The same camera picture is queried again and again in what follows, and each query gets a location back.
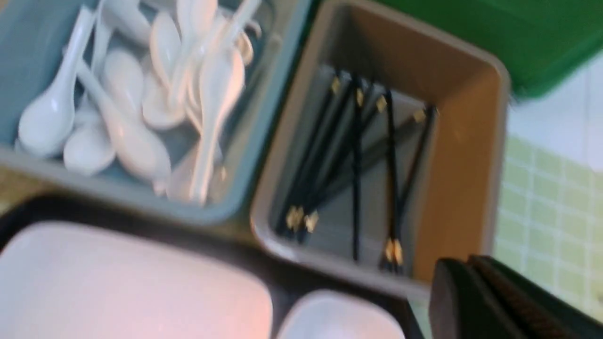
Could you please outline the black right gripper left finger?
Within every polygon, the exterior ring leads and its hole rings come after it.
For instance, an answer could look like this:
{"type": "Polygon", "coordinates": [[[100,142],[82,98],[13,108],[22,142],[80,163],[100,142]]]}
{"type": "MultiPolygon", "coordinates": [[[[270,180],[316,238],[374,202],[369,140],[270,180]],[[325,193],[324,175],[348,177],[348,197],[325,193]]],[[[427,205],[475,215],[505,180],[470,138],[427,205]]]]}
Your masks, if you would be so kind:
{"type": "Polygon", "coordinates": [[[514,324],[506,317],[478,273],[457,259],[436,263],[429,300],[435,339],[510,339],[514,324]]]}

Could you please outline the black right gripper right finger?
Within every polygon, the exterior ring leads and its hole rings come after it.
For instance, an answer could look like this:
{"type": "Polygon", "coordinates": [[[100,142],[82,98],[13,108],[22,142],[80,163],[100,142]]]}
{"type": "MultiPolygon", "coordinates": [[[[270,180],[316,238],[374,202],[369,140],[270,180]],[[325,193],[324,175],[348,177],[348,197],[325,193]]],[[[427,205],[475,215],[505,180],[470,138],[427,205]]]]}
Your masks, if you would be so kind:
{"type": "Polygon", "coordinates": [[[467,263],[529,339],[600,339],[602,322],[579,311],[491,256],[467,263]]]}

